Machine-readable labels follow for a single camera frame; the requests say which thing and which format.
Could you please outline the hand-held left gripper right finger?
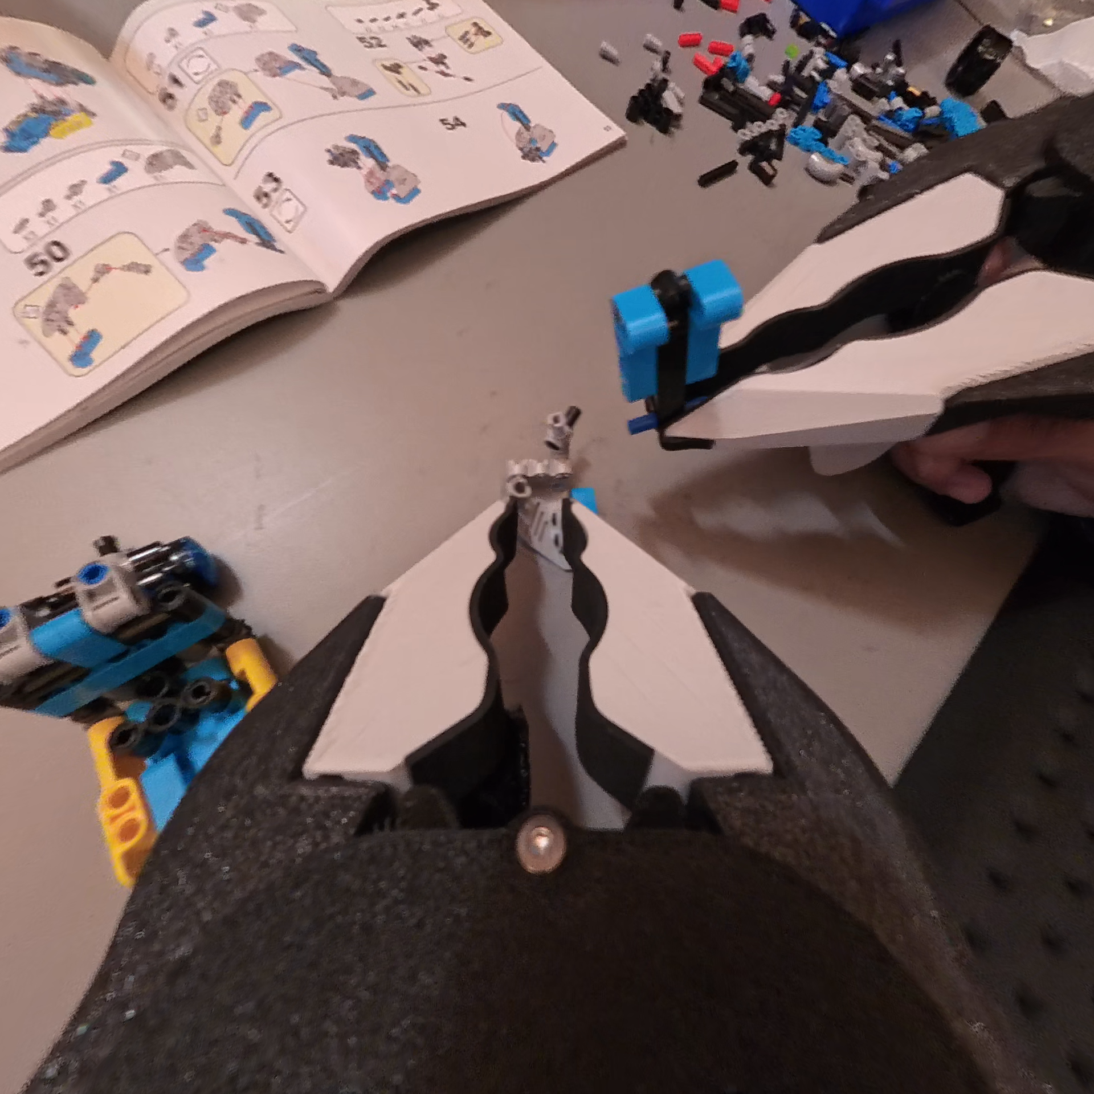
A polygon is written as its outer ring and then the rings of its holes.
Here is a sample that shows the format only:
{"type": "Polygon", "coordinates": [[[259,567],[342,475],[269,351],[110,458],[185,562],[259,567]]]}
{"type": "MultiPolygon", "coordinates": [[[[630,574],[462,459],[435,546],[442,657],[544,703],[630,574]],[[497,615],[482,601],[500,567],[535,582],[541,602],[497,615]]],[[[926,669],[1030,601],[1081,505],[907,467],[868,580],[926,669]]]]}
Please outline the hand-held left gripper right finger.
{"type": "Polygon", "coordinates": [[[575,743],[624,808],[650,787],[687,798],[704,777],[773,761],[704,625],[696,591],[587,506],[565,502],[578,660],[575,743]]]}

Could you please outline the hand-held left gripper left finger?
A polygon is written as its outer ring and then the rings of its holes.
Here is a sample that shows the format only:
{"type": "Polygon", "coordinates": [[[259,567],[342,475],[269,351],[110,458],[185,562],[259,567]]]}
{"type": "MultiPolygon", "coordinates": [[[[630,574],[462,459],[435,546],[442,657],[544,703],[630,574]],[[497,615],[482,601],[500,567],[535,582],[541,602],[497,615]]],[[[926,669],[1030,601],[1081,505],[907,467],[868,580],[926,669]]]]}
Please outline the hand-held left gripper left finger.
{"type": "Polygon", "coordinates": [[[515,505],[493,501],[367,605],[377,614],[303,776],[482,783],[509,739],[492,635],[509,608],[515,505]]]}

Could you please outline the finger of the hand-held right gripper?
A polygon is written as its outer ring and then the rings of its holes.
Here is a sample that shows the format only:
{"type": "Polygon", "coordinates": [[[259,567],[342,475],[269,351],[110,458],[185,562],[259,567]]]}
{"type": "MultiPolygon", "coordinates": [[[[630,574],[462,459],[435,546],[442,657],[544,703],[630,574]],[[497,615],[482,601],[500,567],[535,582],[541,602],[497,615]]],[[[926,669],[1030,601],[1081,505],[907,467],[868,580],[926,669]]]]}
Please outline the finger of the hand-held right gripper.
{"type": "Polygon", "coordinates": [[[909,309],[939,278],[973,278],[999,232],[1006,196],[957,174],[864,221],[814,240],[721,329],[717,376],[741,378],[909,309]]]}
{"type": "Polygon", "coordinates": [[[1092,346],[1092,281],[1026,270],[950,318],[857,339],[789,372],[754,373],[665,428],[668,440],[739,447],[896,442],[948,397],[1069,360],[1092,346]]]}

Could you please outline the pile of small brick parts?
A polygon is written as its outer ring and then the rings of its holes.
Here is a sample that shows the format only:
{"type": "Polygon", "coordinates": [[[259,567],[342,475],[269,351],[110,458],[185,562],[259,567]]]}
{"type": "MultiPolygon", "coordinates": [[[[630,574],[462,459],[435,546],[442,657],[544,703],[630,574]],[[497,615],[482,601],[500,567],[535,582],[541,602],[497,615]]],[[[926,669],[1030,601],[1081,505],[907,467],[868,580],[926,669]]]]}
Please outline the pile of small brick parts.
{"type": "Polygon", "coordinates": [[[781,28],[768,2],[737,25],[736,38],[681,31],[676,51],[700,75],[698,102],[729,122],[737,152],[706,170],[700,187],[734,173],[745,160],[764,186],[777,175],[784,150],[806,154],[806,173],[824,184],[868,186],[884,180],[936,147],[1005,117],[989,101],[983,110],[967,97],[936,96],[915,85],[900,37],[875,59],[862,59],[863,36],[837,36],[792,3],[789,40],[778,66],[759,75],[756,46],[781,28]]]}

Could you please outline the blue grey brick assembly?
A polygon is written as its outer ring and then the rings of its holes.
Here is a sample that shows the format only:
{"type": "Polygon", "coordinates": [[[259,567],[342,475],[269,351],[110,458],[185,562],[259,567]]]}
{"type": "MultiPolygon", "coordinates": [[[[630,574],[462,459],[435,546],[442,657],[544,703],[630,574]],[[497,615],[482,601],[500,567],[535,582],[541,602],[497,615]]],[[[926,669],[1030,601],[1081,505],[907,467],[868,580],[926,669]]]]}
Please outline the blue grey brick assembly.
{"type": "Polygon", "coordinates": [[[515,501],[519,540],[561,570],[570,570],[564,554],[562,501],[578,501],[597,511],[595,489],[573,485],[569,457],[508,459],[504,493],[515,501]]]}

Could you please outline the blue beams black axle assembly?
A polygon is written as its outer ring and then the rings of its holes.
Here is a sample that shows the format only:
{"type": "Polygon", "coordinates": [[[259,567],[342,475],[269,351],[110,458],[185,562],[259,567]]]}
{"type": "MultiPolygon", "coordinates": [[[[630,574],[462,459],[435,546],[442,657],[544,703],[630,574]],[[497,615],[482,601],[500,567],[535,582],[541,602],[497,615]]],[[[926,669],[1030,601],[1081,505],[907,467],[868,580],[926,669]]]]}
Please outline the blue beams black axle assembly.
{"type": "Polygon", "coordinates": [[[707,399],[704,384],[720,363],[720,329],[738,318],[743,292],[720,259],[657,273],[610,299],[620,382],[627,402],[646,411],[626,423],[631,434],[655,430],[663,449],[708,449],[704,438],[676,438],[668,425],[707,399]]]}

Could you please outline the grey desk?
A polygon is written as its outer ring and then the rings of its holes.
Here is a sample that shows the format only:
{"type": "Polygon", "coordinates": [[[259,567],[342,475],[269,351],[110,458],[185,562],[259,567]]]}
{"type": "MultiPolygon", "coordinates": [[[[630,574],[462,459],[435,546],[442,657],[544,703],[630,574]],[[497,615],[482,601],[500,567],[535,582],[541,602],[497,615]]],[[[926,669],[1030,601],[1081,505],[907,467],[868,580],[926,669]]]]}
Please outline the grey desk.
{"type": "MultiPolygon", "coordinates": [[[[504,460],[577,403],[600,514],[730,608],[838,713],[885,776],[904,765],[1017,580],[1044,518],[943,527],[885,464],[814,475],[795,450],[663,453],[627,436],[609,296],[728,260],[765,283],[846,201],[784,162],[709,188],[726,127],[690,100],[677,139],[625,127],[609,156],[502,208],[377,253],[332,304],[265,320],[2,476],[2,602],[47,591],[114,533],[191,535],[282,674],[362,596],[497,499],[504,460]]],[[[535,746],[532,798],[621,813],[573,755],[579,628],[566,574],[519,550],[498,631],[535,746]]],[[[114,931],[87,744],[2,710],[2,1089],[17,1089],[114,931]]]]}

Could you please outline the person's right hand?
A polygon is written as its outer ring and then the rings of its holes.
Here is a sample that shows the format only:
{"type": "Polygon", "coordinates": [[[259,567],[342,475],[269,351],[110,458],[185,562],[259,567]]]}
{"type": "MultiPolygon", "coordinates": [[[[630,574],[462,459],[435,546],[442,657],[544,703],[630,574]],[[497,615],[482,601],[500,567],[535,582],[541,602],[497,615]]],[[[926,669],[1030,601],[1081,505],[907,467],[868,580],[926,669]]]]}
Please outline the person's right hand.
{"type": "Polygon", "coordinates": [[[1005,494],[1032,509],[1092,515],[1092,423],[1017,414],[904,441],[890,450],[910,481],[943,497],[979,502],[992,484],[983,464],[1010,462],[1005,494]]]}

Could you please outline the clear plastic bag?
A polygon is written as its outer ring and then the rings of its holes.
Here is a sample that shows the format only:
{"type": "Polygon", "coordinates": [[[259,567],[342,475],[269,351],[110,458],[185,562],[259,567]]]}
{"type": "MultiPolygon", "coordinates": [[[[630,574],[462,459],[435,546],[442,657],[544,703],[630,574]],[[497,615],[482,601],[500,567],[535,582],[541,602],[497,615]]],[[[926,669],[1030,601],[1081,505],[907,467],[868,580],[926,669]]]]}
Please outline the clear plastic bag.
{"type": "Polygon", "coordinates": [[[1021,61],[1060,92],[1092,92],[1091,1],[1019,1],[1010,40],[1021,61]]]}

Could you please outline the black rubber tire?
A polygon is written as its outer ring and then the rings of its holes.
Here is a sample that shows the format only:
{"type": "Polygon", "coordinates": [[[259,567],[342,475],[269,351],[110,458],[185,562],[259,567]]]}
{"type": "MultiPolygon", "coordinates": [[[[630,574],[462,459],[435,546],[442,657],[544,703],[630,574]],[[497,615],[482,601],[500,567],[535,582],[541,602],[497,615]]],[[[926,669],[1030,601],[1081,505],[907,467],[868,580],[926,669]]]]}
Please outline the black rubber tire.
{"type": "Polygon", "coordinates": [[[944,87],[953,97],[967,97],[983,88],[1013,49],[1012,37],[991,24],[978,28],[950,62],[944,87]]]}

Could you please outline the blue plastic bin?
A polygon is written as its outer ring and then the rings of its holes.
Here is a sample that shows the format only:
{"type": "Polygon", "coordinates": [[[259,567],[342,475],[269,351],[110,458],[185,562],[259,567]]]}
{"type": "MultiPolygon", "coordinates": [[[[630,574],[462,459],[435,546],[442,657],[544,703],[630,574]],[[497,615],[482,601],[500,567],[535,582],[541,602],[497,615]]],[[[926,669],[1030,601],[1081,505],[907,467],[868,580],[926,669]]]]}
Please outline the blue plastic bin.
{"type": "Polygon", "coordinates": [[[870,27],[930,5],[932,1],[794,1],[808,18],[837,36],[853,36],[870,27]]]}

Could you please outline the blue yellow brick vehicle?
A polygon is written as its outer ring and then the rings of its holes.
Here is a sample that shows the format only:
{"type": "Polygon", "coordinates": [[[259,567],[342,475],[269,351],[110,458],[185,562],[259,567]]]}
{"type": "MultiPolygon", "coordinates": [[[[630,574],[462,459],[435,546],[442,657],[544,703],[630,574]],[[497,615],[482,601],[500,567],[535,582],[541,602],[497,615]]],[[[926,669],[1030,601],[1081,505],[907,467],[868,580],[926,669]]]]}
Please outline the blue yellow brick vehicle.
{"type": "Polygon", "coordinates": [[[116,880],[133,888],[198,773],[277,684],[245,619],[218,605],[213,553],[112,536],[43,596],[2,604],[1,703],[86,730],[116,880]]]}

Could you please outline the open instruction booklet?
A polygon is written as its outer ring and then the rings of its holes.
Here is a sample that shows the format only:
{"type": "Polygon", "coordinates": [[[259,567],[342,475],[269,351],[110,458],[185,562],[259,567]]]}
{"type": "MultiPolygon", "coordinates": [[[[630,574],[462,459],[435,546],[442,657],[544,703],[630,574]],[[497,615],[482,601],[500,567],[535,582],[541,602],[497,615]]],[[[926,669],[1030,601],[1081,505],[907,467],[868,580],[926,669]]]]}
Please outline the open instruction booklet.
{"type": "Polygon", "coordinates": [[[142,2],[108,55],[4,10],[1,46],[2,471],[625,143],[485,2],[142,2]]]}

